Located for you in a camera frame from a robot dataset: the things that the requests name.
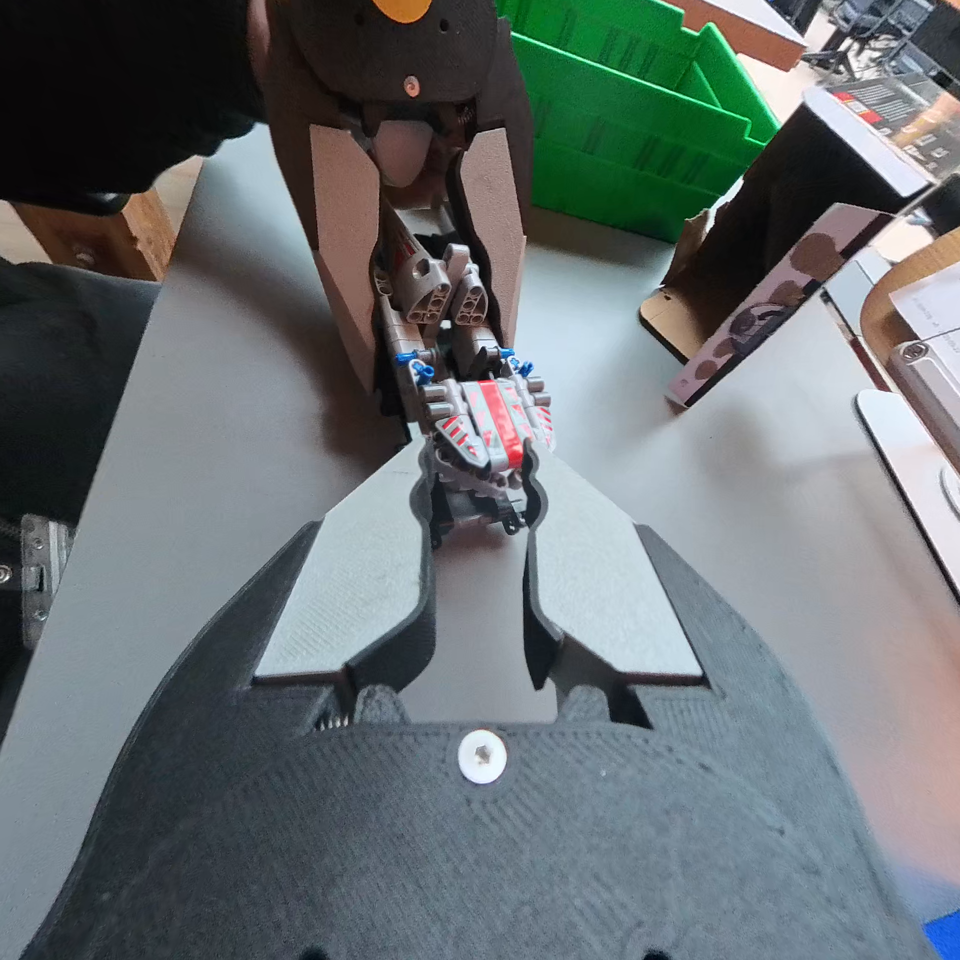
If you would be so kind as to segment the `blue plastic bin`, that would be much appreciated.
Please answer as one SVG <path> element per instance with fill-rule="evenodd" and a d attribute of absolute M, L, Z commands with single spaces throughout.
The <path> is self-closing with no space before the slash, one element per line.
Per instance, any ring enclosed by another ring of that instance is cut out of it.
<path fill-rule="evenodd" d="M 940 959 L 960 958 L 959 909 L 940 918 L 926 922 L 923 930 L 930 945 Z"/>

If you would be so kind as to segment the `printed instruction sheet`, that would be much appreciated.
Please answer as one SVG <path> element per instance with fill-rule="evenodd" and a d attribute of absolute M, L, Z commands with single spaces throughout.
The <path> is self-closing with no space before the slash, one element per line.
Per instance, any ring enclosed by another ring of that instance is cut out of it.
<path fill-rule="evenodd" d="M 958 262 L 895 290 L 890 300 L 914 340 L 927 342 L 945 336 L 958 342 Z"/>

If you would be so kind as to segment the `grey red lego vehicle model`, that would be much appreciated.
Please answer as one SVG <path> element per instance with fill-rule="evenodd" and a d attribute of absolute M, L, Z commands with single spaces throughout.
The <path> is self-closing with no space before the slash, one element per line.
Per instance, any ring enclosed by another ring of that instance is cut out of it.
<path fill-rule="evenodd" d="M 454 229 L 416 233 L 381 201 L 371 260 L 381 408 L 422 438 L 431 545 L 458 529 L 526 526 L 526 446 L 555 447 L 551 398 L 492 324 L 492 296 Z"/>

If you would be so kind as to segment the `brown wooden post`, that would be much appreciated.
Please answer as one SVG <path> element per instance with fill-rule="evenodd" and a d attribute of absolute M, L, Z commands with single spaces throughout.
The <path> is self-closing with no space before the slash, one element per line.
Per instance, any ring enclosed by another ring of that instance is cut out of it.
<path fill-rule="evenodd" d="M 6 198 L 52 263 L 163 281 L 177 230 L 156 188 L 137 194 L 32 191 Z"/>

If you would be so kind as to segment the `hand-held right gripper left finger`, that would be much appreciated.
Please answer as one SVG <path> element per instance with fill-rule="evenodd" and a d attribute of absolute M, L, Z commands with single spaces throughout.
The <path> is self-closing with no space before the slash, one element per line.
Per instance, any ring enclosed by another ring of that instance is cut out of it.
<path fill-rule="evenodd" d="M 427 455 L 425 440 L 411 441 L 319 522 L 259 683 L 401 691 L 426 670 L 436 649 Z"/>

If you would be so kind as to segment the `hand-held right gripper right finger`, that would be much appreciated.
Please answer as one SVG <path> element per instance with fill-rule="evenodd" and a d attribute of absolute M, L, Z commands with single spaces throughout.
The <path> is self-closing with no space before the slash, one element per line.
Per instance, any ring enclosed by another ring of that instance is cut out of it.
<path fill-rule="evenodd" d="M 534 688 L 706 678 L 638 526 L 538 440 L 524 450 L 523 645 Z"/>

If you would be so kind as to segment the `black lego set box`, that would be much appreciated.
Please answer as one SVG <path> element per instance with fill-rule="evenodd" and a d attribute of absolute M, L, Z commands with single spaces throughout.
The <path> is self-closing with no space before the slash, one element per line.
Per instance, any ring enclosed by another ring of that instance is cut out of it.
<path fill-rule="evenodd" d="M 813 87 L 714 209 L 685 222 L 640 322 L 678 357 L 689 408 L 899 218 L 958 227 L 958 83 L 922 74 Z"/>

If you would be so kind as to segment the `green plastic bin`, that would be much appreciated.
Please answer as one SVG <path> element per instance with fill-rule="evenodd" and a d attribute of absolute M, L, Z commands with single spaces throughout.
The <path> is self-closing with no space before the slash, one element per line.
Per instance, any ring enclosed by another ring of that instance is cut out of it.
<path fill-rule="evenodd" d="M 718 28 L 657 1 L 497 1 L 534 122 L 532 205 L 675 243 L 780 129 Z"/>

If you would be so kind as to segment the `person's left forearm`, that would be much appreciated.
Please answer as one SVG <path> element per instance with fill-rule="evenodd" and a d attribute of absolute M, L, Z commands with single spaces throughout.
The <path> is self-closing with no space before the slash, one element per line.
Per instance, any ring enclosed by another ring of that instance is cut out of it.
<path fill-rule="evenodd" d="M 1 4 L 2 200 L 137 194 L 266 120 L 249 2 Z"/>

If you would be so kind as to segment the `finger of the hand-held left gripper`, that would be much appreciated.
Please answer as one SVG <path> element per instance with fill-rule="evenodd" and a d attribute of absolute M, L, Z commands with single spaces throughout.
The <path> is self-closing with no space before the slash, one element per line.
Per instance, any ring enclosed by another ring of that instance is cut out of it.
<path fill-rule="evenodd" d="M 515 345 L 526 233 L 507 132 L 479 131 L 452 162 L 448 198 L 455 227 L 469 247 L 487 294 L 487 322 L 507 348 Z"/>
<path fill-rule="evenodd" d="M 309 136 L 315 262 L 346 355 L 371 394 L 377 366 L 371 263 L 378 247 L 380 174 L 348 129 L 314 125 Z"/>

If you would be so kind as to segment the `grey work table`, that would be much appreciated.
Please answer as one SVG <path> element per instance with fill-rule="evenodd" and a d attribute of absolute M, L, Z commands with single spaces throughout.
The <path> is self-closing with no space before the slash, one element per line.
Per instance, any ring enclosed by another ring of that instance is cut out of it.
<path fill-rule="evenodd" d="M 807 52 L 807 43 L 766 1 L 669 1 L 682 11 L 682 25 L 699 32 L 713 23 L 734 53 L 790 71 Z"/>

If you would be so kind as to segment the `person's black jacket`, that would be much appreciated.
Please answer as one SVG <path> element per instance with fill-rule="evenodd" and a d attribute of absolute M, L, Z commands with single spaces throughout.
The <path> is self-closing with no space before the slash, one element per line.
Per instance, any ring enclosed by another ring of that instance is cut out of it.
<path fill-rule="evenodd" d="M 161 285 L 1 261 L 1 560 L 22 518 L 75 526 Z"/>

